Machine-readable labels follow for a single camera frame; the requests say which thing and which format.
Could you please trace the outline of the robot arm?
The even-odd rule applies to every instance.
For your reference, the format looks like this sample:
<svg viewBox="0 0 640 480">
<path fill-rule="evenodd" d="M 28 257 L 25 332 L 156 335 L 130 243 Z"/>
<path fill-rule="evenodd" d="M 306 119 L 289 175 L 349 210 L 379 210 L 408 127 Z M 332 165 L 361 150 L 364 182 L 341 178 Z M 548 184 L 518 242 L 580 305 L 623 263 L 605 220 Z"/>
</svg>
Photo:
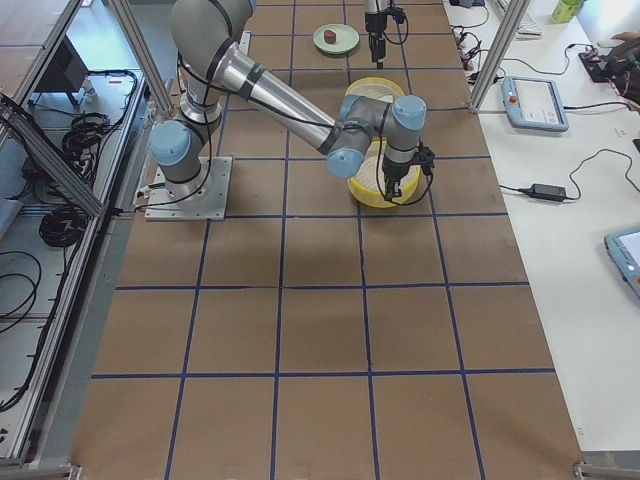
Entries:
<svg viewBox="0 0 640 480">
<path fill-rule="evenodd" d="M 255 9 L 253 1 L 178 1 L 173 6 L 172 37 L 188 70 L 177 118 L 193 139 L 210 137 L 220 119 L 219 96 L 227 93 L 255 104 L 325 155 L 329 171 L 339 178 L 355 176 L 373 140 L 385 139 L 379 190 L 389 202 L 401 196 L 401 181 L 411 167 L 434 178 L 435 155 L 421 140 L 427 115 L 422 98 L 405 95 L 389 103 L 347 95 L 332 118 L 240 50 Z"/>
<path fill-rule="evenodd" d="M 364 9 L 365 30 L 368 35 L 371 62 L 378 70 L 382 70 L 387 44 L 400 46 L 408 39 L 409 21 L 404 9 L 398 7 L 394 1 L 366 0 Z M 398 26 L 406 26 L 406 33 L 399 41 L 392 40 L 386 33 L 389 18 L 392 18 Z"/>
</svg>

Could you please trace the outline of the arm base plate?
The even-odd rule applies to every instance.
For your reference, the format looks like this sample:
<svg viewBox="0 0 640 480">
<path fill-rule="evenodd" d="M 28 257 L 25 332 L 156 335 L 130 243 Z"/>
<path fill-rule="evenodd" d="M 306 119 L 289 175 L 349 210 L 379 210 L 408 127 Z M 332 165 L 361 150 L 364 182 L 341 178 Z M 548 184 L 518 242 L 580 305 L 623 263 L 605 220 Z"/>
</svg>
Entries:
<svg viewBox="0 0 640 480">
<path fill-rule="evenodd" d="M 147 221 L 225 219 L 233 158 L 201 156 L 199 161 L 199 175 L 184 184 L 166 180 L 161 168 L 156 168 L 155 181 L 163 186 L 150 192 L 150 206 L 144 213 Z"/>
<path fill-rule="evenodd" d="M 251 32 L 248 30 L 244 30 L 240 38 L 239 47 L 240 47 L 240 50 L 245 55 L 247 55 L 249 52 L 250 43 L 251 43 Z"/>
</svg>

